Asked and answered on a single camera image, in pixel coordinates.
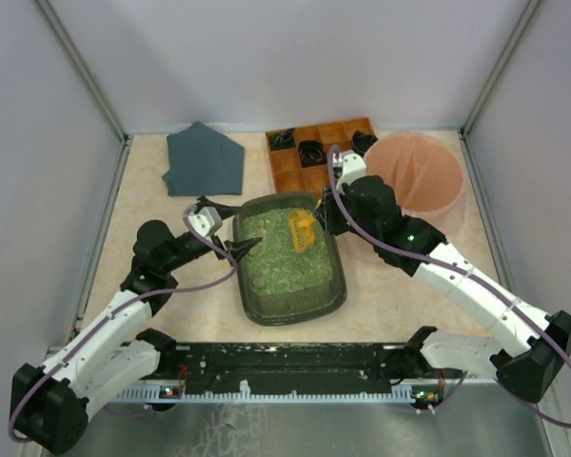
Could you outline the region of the yellow litter scoop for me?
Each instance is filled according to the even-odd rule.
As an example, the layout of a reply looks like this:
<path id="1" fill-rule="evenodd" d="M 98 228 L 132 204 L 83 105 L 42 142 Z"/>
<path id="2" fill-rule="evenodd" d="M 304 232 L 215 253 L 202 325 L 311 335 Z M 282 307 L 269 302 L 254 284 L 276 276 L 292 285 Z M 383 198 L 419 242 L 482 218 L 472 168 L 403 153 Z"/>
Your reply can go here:
<path id="1" fill-rule="evenodd" d="M 303 253 L 315 245 L 315 224 L 316 218 L 310 209 L 293 209 L 289 213 L 288 226 L 296 253 Z"/>

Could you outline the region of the trash bin with pink bag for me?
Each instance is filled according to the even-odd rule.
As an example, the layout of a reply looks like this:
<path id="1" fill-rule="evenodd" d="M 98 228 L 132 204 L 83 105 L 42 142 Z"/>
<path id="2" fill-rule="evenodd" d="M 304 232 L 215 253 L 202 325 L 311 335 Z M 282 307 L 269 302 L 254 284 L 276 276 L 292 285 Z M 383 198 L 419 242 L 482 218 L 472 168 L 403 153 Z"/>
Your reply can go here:
<path id="1" fill-rule="evenodd" d="M 374 143 L 364 161 L 369 175 L 381 177 L 393 189 L 405 214 L 447 235 L 462 227 L 463 167 L 446 144 L 418 132 L 394 132 Z"/>

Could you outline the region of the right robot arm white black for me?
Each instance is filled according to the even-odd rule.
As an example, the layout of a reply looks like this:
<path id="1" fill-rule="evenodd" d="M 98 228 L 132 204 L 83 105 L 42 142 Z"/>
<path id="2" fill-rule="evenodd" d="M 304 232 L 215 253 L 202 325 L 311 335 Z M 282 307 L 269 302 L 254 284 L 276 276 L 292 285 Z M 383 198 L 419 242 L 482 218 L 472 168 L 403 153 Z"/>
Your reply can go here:
<path id="1" fill-rule="evenodd" d="M 494 282 L 439 230 L 404 215 L 378 176 L 343 185 L 338 193 L 325 187 L 315 215 L 334 236 L 365 230 L 385 263 L 440 291 L 488 331 L 478 337 L 419 329 L 407 345 L 430 367 L 494 378 L 530 404 L 543 398 L 564 364 L 561 355 L 571 352 L 569 313 L 549 314 Z"/>

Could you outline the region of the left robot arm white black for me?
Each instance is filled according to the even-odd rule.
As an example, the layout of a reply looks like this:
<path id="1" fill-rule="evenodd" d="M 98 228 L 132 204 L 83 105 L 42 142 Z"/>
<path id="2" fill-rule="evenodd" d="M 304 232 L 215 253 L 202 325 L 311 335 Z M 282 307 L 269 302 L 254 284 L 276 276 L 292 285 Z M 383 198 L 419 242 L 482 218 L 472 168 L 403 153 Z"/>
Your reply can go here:
<path id="1" fill-rule="evenodd" d="M 82 437 L 91 419 L 126 387 L 171 370 L 176 342 L 148 329 L 125 340 L 181 292 L 174 270 L 212 252 L 232 268 L 258 244 L 220 241 L 217 232 L 239 207 L 205 196 L 189 205 L 186 232 L 149 220 L 138 228 L 131 269 L 104 310 L 40 366 L 24 364 L 13 375 L 8 434 L 16 443 L 34 442 L 61 455 Z"/>

